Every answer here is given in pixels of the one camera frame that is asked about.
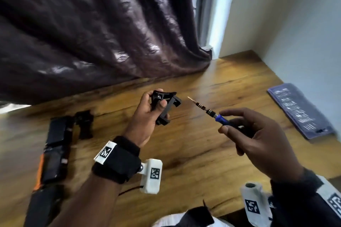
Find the screwdriver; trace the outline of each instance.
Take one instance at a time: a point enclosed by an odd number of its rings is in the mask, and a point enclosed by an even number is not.
[[[223,116],[221,116],[220,114],[215,113],[214,111],[212,111],[211,109],[207,109],[204,105],[196,102],[195,100],[193,100],[192,98],[188,97],[191,101],[193,101],[193,103],[198,106],[200,109],[206,111],[206,114],[208,114],[209,116],[211,116],[212,118],[215,118],[216,122],[219,122],[221,125],[223,126],[232,126],[234,128],[236,128],[237,130],[241,131],[241,133],[243,133],[244,135],[246,135],[249,138],[252,138],[254,136],[254,131],[252,131],[251,129],[245,128],[245,127],[238,127],[235,124],[231,123],[230,121],[228,121],[227,119],[225,119]]]

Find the wooden table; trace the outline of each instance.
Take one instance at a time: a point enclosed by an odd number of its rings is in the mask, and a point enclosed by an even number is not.
[[[341,143],[335,136],[309,143],[266,93],[281,83],[253,52],[245,52],[214,60],[202,73],[152,82],[140,79],[1,115],[0,226],[23,225],[51,117],[85,109],[95,114],[94,138],[77,140],[79,128],[74,127],[64,181],[70,196],[87,178],[96,153],[122,133],[142,93],[156,88],[177,91],[183,101],[172,109],[170,124],[156,127],[141,151],[142,160],[163,161],[160,192],[147,195],[134,190],[122,195],[115,211],[117,226],[151,226],[162,216],[202,205],[203,199],[214,216],[233,212],[243,207],[239,188],[249,180],[269,190],[268,178],[246,156],[237,156],[234,144],[217,132],[219,123],[187,96],[216,112],[249,107],[273,118],[304,166],[327,178],[341,175]],[[134,176],[122,190],[138,186],[139,180]]]

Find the orange object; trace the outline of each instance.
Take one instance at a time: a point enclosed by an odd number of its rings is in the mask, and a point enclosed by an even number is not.
[[[42,172],[43,172],[43,165],[44,165],[44,154],[40,155],[39,168],[37,171],[37,182],[36,182],[35,187],[33,188],[33,191],[37,191],[42,186],[41,177],[42,177]]]

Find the screwdriver tip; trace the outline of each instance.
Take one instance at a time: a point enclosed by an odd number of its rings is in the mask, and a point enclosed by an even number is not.
[[[187,98],[190,99],[191,101],[193,101],[194,103],[197,103],[197,102],[196,102],[195,100],[193,100],[192,98],[190,98],[190,97],[188,97],[188,96],[187,96]]]

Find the black sleeve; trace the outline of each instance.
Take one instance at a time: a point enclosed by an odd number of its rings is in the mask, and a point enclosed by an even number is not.
[[[271,180],[275,206],[272,226],[341,226],[339,216],[316,193],[322,185],[323,182],[307,169],[300,182],[294,184]]]

